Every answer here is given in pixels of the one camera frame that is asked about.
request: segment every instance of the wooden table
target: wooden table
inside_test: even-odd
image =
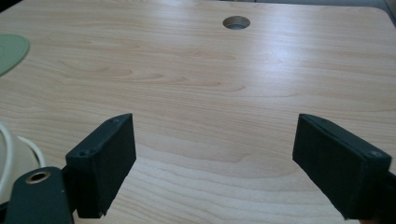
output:
[[[235,15],[250,26],[224,28]],[[134,114],[137,162],[108,215],[77,223],[345,223],[291,160],[299,113],[396,156],[396,32],[379,9],[26,0],[0,33],[31,42],[0,77],[0,121],[49,165]]]

